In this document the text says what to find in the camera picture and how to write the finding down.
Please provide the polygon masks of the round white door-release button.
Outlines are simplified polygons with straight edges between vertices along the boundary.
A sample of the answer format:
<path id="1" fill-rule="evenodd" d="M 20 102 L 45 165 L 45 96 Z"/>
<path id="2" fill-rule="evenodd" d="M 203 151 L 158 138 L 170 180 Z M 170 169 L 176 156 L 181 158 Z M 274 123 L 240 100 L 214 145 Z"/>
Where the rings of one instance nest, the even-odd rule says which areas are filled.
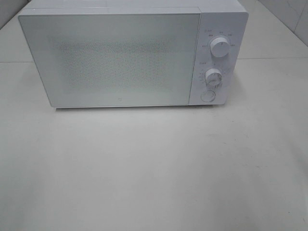
<path id="1" fill-rule="evenodd" d="M 215 97 L 216 97 L 216 94 L 212 90 L 206 90 L 200 96 L 201 100 L 205 103 L 210 103 L 214 101 Z"/>

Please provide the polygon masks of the white timer knob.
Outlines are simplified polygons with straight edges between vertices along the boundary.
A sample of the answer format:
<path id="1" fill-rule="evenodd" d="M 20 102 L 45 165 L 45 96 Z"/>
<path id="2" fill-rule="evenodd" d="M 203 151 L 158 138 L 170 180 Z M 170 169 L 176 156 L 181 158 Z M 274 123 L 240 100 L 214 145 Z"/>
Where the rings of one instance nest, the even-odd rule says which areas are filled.
<path id="1" fill-rule="evenodd" d="M 211 68 L 205 72 L 206 85 L 216 87 L 222 82 L 222 73 L 216 69 Z"/>

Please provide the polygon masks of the white microwave door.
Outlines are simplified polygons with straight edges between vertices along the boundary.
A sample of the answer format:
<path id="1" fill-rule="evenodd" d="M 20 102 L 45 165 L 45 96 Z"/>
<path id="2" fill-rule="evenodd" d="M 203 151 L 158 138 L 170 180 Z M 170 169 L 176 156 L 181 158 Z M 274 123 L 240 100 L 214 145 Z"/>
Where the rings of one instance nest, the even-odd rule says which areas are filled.
<path id="1" fill-rule="evenodd" d="M 55 108 L 187 105 L 198 14 L 22 15 Z"/>

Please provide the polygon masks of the upper white power knob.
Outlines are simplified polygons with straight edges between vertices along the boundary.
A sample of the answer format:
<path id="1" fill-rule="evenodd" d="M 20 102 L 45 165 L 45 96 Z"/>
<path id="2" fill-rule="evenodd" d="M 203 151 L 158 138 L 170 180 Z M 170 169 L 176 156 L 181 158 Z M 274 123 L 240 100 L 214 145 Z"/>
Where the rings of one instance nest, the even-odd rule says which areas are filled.
<path id="1" fill-rule="evenodd" d="M 221 58 L 229 53 L 230 42 L 226 37 L 217 37 L 210 42 L 210 51 L 214 57 Z"/>

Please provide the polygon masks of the white microwave oven body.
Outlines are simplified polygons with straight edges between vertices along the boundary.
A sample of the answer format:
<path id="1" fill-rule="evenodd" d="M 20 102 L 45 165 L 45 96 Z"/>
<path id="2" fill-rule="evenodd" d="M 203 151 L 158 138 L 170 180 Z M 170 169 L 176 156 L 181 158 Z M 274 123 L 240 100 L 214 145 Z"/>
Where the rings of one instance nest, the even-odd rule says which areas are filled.
<path id="1" fill-rule="evenodd" d="M 32 0 L 21 10 L 18 18 L 22 15 L 129 14 L 198 14 L 190 97 L 187 105 L 180 106 L 221 105 L 226 102 L 249 16 L 236 0 Z M 214 57 L 210 51 L 210 42 L 217 37 L 226 37 L 230 42 L 229 53 L 221 58 Z M 222 82 L 216 87 L 206 85 L 205 72 L 211 68 L 222 73 Z M 201 100 L 200 96 L 206 90 L 215 92 L 214 101 L 205 103 Z"/>

